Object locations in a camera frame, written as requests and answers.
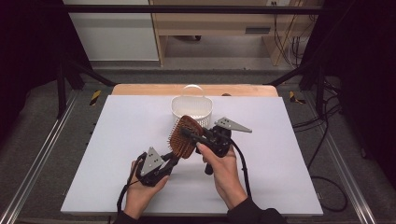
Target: brown bristle brush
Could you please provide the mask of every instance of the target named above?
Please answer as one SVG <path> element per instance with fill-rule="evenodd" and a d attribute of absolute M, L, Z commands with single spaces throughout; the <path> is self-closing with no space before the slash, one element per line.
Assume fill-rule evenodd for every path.
<path fill-rule="evenodd" d="M 190 134 L 202 136 L 204 130 L 195 119 L 185 115 L 178 120 L 169 136 L 169 147 L 177 157 L 187 159 L 194 151 L 195 144 Z"/>

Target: white table surface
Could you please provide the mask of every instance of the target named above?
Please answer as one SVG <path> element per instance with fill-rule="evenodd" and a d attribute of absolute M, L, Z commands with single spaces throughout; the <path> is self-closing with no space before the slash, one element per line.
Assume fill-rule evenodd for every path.
<path fill-rule="evenodd" d="M 61 211 L 73 215 L 109 215 L 129 175 L 131 162 L 154 147 L 169 152 L 174 126 L 173 96 L 110 95 L 96 124 Z M 247 162 L 253 201 L 284 216 L 323 215 L 317 194 L 280 97 L 210 96 L 211 123 L 227 117 L 253 133 L 233 131 Z M 181 159 L 168 183 L 151 201 L 148 216 L 222 216 L 227 207 L 213 176 L 204 173 L 202 156 Z M 243 172 L 239 177 L 244 184 Z"/>

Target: metal frame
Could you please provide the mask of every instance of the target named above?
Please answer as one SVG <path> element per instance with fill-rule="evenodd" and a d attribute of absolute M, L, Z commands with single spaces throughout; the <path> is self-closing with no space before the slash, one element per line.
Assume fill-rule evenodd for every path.
<path fill-rule="evenodd" d="M 74 105 L 76 104 L 78 96 L 79 91 L 71 92 L 67 103 L 68 106 L 65 109 L 64 115 L 55 121 L 55 124 L 53 125 L 46 141 L 44 142 L 44 145 L 41 147 L 35 158 L 35 161 L 30 167 L 29 172 L 23 179 L 20 187 L 12 198 L 12 201 L 7 206 L 5 212 L 0 217 L 1 224 L 12 224 L 16 221 L 18 214 L 20 213 L 27 197 L 35 185 L 35 182 L 37 181 L 40 172 L 47 161 L 47 158 L 49 157 L 59 135 L 61 134 L 62 129 L 64 128 L 64 125 L 66 124 L 67 119 L 73 110 Z"/>
<path fill-rule="evenodd" d="M 146 6 L 146 5 L 44 5 L 46 10 L 65 10 L 71 13 L 215 13 L 215 14 L 277 14 L 324 15 L 342 12 L 326 7 L 246 7 L 246 6 Z"/>
<path fill-rule="evenodd" d="M 307 93 L 304 92 L 305 99 L 307 99 L 308 105 L 311 108 L 311 111 L 314 116 L 317 115 L 316 107 L 315 107 L 315 96 L 312 92 Z M 319 126 L 320 131 L 324 134 L 324 128 L 322 125 Z M 346 161 L 340 153 L 337 145 L 332 139 L 332 135 L 330 132 L 327 132 L 327 136 L 325 139 L 328 145 L 329 155 L 332 158 L 332 162 L 334 163 L 335 169 L 340 176 L 341 181 L 346 189 L 346 193 L 349 196 L 349 200 L 352 202 L 353 207 L 356 210 L 356 214 L 361 220 L 362 224 L 375 224 L 374 215 L 364 199 L 363 194 L 361 193 L 361 189 L 359 188 L 358 183 L 356 182 L 353 174 L 349 170 Z"/>

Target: black cable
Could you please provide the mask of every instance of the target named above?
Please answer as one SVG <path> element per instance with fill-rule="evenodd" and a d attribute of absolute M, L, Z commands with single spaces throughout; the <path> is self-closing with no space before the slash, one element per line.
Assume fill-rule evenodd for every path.
<path fill-rule="evenodd" d="M 131 173 L 129 174 L 128 180 L 126 182 L 126 185 L 124 185 L 124 187 L 122 188 L 122 191 L 120 193 L 120 197 L 117 200 L 117 214 L 119 214 L 121 212 L 121 206 L 122 206 L 122 200 L 123 200 L 123 196 L 125 195 L 126 191 L 128 190 L 128 188 L 132 185 L 135 184 L 137 182 L 139 182 L 139 180 L 136 180 L 134 183 L 131 183 L 132 178 L 134 177 L 134 172 L 137 168 L 137 164 L 142 160 L 143 157 L 146 157 L 147 153 L 143 153 L 142 155 L 140 155 L 136 162 L 134 163 L 134 167 L 132 168 Z"/>
<path fill-rule="evenodd" d="M 302 37 L 303 34 L 305 33 L 305 31 L 307 31 L 307 30 L 309 29 L 309 27 L 311 27 L 314 23 L 315 23 L 314 21 L 311 21 L 311 23 L 309 23 L 309 25 L 305 27 L 305 29 L 301 32 L 300 35 L 298 35 L 298 37 Z"/>
<path fill-rule="evenodd" d="M 285 51 L 283 50 L 282 41 L 280 40 L 279 34 L 277 33 L 277 21 L 276 21 L 276 19 L 277 19 L 277 15 L 274 14 L 274 41 L 275 41 L 276 47 L 279 49 L 280 54 L 282 55 L 282 57 L 283 57 L 283 59 L 286 61 L 286 63 L 292 64 L 292 63 L 289 61 L 289 59 L 286 57 L 286 53 L 285 53 Z"/>
<path fill-rule="evenodd" d="M 339 106 L 340 106 L 340 104 L 337 104 L 337 105 L 333 106 L 332 109 L 330 109 L 329 111 L 326 112 L 328 118 L 332 117 L 334 114 L 336 114 L 338 111 L 340 111 Z M 297 128 L 302 128 L 302 127 L 308 126 L 309 124 L 314 123 L 316 121 L 320 121 L 320 123 L 316 124 L 314 126 L 311 126 L 309 128 L 306 128 L 306 129 L 303 129 L 303 130 L 297 130 L 297 131 L 294 131 L 294 132 L 295 133 L 300 133 L 300 132 L 303 132 L 303 131 L 307 131 L 307 130 L 313 129 L 315 127 L 318 127 L 318 126 L 320 126 L 321 124 L 324 123 L 324 120 L 321 120 L 319 117 L 315 117 L 314 119 L 309 120 L 309 122 L 306 121 L 307 123 L 300 123 L 300 124 L 293 125 L 293 129 L 297 129 Z"/>
<path fill-rule="evenodd" d="M 303 56 L 304 56 L 304 54 L 303 53 L 299 53 L 298 51 L 299 51 L 299 46 L 300 46 L 300 43 L 301 43 L 301 41 L 300 41 L 300 37 L 299 36 L 294 36 L 293 37 L 293 40 L 292 40 L 292 42 L 291 42 L 291 52 L 293 53 L 293 56 L 294 57 L 296 57 L 296 58 L 298 58 L 298 59 L 301 59 L 301 58 L 303 58 Z"/>
<path fill-rule="evenodd" d="M 320 203 L 320 205 L 321 205 L 323 208 L 325 208 L 325 209 L 327 209 L 327 210 L 329 210 L 329 211 L 332 211 L 332 212 L 343 212 L 343 211 L 345 211 L 345 210 L 347 209 L 347 205 L 348 205 L 347 194 L 341 189 L 341 187 L 340 187 L 339 185 L 337 185 L 337 183 L 335 183 L 334 181 L 332 181 L 332 180 L 330 180 L 330 179 L 328 179 L 328 178 L 325 178 L 325 177 L 323 177 L 323 176 L 318 176 L 318 175 L 311 175 L 311 179 L 321 179 L 321 180 L 325 180 L 325 181 L 327 181 L 327 182 L 329 182 L 329 183 L 335 185 L 335 186 L 341 191 L 341 193 L 343 194 L 343 197 L 344 197 L 344 201 L 345 201 L 345 202 L 344 202 L 344 205 L 343 205 L 341 208 L 330 208 L 330 207 L 324 205 L 323 203 Z"/>
<path fill-rule="evenodd" d="M 299 47 L 300 47 L 300 37 L 297 37 L 297 47 L 296 47 L 296 55 L 295 55 L 297 67 L 299 66 L 299 64 L 298 64 L 298 59 L 299 59 L 298 50 L 299 50 Z"/>
<path fill-rule="evenodd" d="M 246 161 L 245 161 L 245 157 L 242 154 L 241 149 L 239 149 L 239 147 L 236 145 L 236 143 L 233 141 L 233 139 L 230 138 L 230 141 L 233 144 L 233 146 L 236 148 L 236 151 L 238 151 L 239 157 L 241 158 L 242 171 L 244 172 L 244 178 L 245 178 L 245 187 L 247 189 L 247 196 L 252 198 L 251 191 L 250 191 L 250 184 L 248 182 L 248 168 L 247 168 L 247 164 L 246 164 Z"/>
<path fill-rule="evenodd" d="M 320 147 L 321 147 L 321 145 L 322 145 L 324 139 L 326 138 L 326 134 L 327 134 L 327 132 L 328 132 L 328 130 L 329 130 L 329 117 L 328 117 L 328 111 L 327 111 L 327 104 L 329 103 L 329 101 L 330 101 L 331 99 L 333 99 L 333 98 L 335 98 L 335 97 L 337 97 L 337 95 L 334 95 L 334 96 L 330 97 L 328 100 L 324 101 L 324 102 L 325 102 L 325 104 L 324 104 L 324 111 L 325 111 L 325 113 L 324 113 L 323 118 L 324 118 L 324 122 L 326 122 L 326 129 L 325 129 L 325 131 L 323 132 L 323 136 L 322 136 L 322 138 L 320 139 L 320 142 L 319 142 L 317 148 L 315 149 L 314 155 L 312 156 L 310 162 L 309 162 L 308 165 L 306 166 L 308 171 L 309 171 L 309 169 L 311 168 L 312 162 L 314 161 L 315 157 L 318 155 L 319 149 L 320 149 Z M 328 178 L 326 178 L 326 177 L 317 176 L 317 175 L 311 176 L 311 179 L 315 179 L 315 178 L 316 178 L 316 179 L 321 179 L 321 180 L 328 181 L 329 183 L 335 185 L 335 186 L 341 191 L 341 193 L 343 194 L 344 200 L 345 200 L 345 203 L 344 203 L 343 207 L 341 207 L 341 208 L 330 208 L 330 207 L 324 205 L 323 203 L 320 203 L 320 205 L 321 205 L 323 208 L 325 208 L 325 209 L 327 209 L 327 210 L 329 210 L 329 211 L 333 211 L 333 212 L 343 212 L 343 211 L 345 211 L 345 210 L 347 209 L 348 199 L 347 199 L 347 195 L 344 193 L 344 191 L 341 189 L 341 187 L 340 187 L 339 185 L 337 185 L 335 182 L 333 182 L 332 180 L 330 180 L 330 179 L 328 179 Z"/>

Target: white wall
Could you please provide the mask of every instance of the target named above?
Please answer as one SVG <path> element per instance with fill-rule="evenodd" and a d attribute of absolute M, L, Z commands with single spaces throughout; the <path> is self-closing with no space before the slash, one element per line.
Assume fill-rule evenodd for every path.
<path fill-rule="evenodd" d="M 67 5 L 148 5 L 148 0 L 64 0 Z M 70 13 L 90 61 L 158 61 L 146 14 Z"/>

